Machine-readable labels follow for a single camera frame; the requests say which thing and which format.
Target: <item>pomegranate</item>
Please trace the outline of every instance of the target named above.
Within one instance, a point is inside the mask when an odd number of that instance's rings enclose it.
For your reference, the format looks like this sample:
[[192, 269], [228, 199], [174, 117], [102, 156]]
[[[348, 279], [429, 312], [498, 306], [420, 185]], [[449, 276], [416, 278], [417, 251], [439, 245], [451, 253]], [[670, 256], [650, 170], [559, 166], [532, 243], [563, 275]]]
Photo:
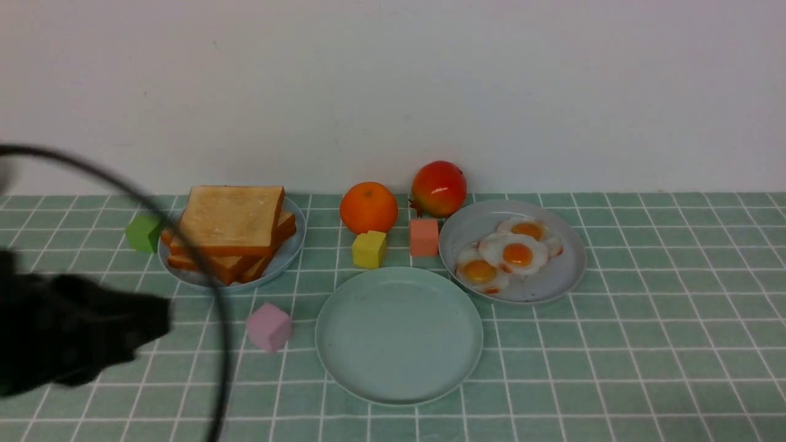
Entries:
[[467, 179], [464, 172], [448, 161], [426, 164], [412, 181], [410, 207], [418, 217], [423, 212], [445, 218], [453, 215], [467, 198]]

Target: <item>toast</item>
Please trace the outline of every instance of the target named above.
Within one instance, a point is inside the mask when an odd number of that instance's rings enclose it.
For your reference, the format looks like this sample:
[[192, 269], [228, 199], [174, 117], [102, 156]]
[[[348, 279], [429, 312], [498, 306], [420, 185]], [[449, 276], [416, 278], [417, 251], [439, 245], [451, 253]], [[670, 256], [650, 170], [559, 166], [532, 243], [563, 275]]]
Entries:
[[294, 236], [296, 232], [297, 232], [297, 229], [293, 226], [291, 229], [289, 229], [285, 233], [283, 233], [278, 238], [278, 239], [280, 239], [280, 242], [279, 242], [278, 246], [276, 247], [275, 251], [273, 252], [273, 255], [272, 256], [267, 256], [265, 258], [262, 258], [260, 260], [257, 260], [256, 262], [254, 262], [251, 265], [251, 268], [249, 268], [248, 270], [244, 271], [243, 273], [240, 274], [240, 276], [237, 277], [237, 281], [239, 283], [241, 283], [241, 284], [245, 284], [246, 282], [255, 281], [255, 280], [261, 278], [262, 274], [265, 273], [265, 270], [267, 270], [267, 266], [269, 266], [270, 263], [273, 261], [273, 258], [275, 257], [276, 252], [278, 252], [278, 249], [281, 248], [281, 245], [283, 245], [289, 238]]
[[172, 233], [172, 230], [164, 229], [163, 232], [161, 232], [161, 242], [169, 247], [172, 245], [172, 240], [174, 240], [174, 234]]
[[[197, 186], [191, 189], [179, 226], [209, 256], [273, 254], [284, 188], [281, 186]], [[185, 254], [175, 238], [172, 255]]]
[[[295, 216], [290, 212], [282, 212], [279, 217], [278, 226], [276, 227], [276, 238], [279, 236], [292, 236], [290, 231], [295, 229]], [[258, 256], [209, 256], [209, 264], [212, 265], [213, 271], [218, 276], [219, 280], [224, 284], [232, 284], [238, 276], [248, 270], [249, 267], [259, 262]], [[197, 265], [187, 255], [169, 255], [167, 263], [170, 267], [186, 270], [198, 271]]]

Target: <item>green cube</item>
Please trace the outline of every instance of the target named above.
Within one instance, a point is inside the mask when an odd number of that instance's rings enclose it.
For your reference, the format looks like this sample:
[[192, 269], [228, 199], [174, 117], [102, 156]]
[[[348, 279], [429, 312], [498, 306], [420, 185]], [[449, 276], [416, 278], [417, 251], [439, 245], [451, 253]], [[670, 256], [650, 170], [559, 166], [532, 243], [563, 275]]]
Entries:
[[163, 224], [161, 219], [150, 215], [140, 215], [126, 227], [128, 245], [139, 252], [153, 254], [158, 252], [158, 238]]

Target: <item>black cable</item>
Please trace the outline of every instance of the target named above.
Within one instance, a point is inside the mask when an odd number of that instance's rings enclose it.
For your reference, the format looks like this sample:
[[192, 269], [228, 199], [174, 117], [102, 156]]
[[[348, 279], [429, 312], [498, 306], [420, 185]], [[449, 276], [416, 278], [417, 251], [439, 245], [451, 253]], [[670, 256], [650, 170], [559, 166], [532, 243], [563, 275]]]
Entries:
[[191, 240], [180, 231], [178, 224], [173, 222], [168, 214], [159, 209], [156, 206], [156, 203], [154, 203], [149, 197], [146, 197], [139, 189], [136, 188], [136, 186], [122, 178], [118, 178], [118, 175], [115, 175], [110, 171], [106, 171], [104, 168], [91, 163], [89, 160], [79, 158], [75, 155], [62, 153], [58, 150], [48, 147], [39, 145], [0, 143], [0, 157], [12, 156], [35, 157], [52, 160], [61, 164], [66, 164], [72, 168], [78, 169], [87, 173], [88, 175], [92, 175], [93, 177], [107, 182], [118, 190], [124, 192], [129, 197], [134, 198], [146, 210], [161, 218], [163, 220], [164, 226], [171, 229], [175, 237], [179, 238], [180, 241], [183, 242], [185, 245], [185, 250], [196, 264], [196, 267], [206, 276], [208, 285], [210, 286], [211, 294], [213, 295], [213, 301], [215, 302], [215, 306], [218, 308], [219, 312], [222, 345], [222, 358], [220, 365], [221, 370], [219, 372], [218, 394], [216, 395], [215, 403], [213, 404], [213, 419], [211, 420], [207, 438], [208, 442], [218, 442], [224, 422], [224, 415], [226, 413], [226, 405], [230, 397], [230, 373], [232, 370], [232, 360], [230, 357], [230, 348], [232, 347], [230, 344], [232, 342], [232, 336], [230, 330], [229, 308], [226, 305], [226, 300], [221, 296], [221, 289], [216, 283], [214, 272], [208, 265], [207, 260], [202, 256]]

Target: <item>yellow cube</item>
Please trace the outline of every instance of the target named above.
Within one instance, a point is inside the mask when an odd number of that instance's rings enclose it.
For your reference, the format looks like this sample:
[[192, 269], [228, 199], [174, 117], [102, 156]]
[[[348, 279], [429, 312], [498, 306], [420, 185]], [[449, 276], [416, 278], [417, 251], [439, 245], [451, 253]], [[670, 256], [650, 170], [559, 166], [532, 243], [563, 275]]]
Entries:
[[380, 268], [387, 255], [387, 235], [369, 230], [352, 243], [352, 262], [365, 268]]

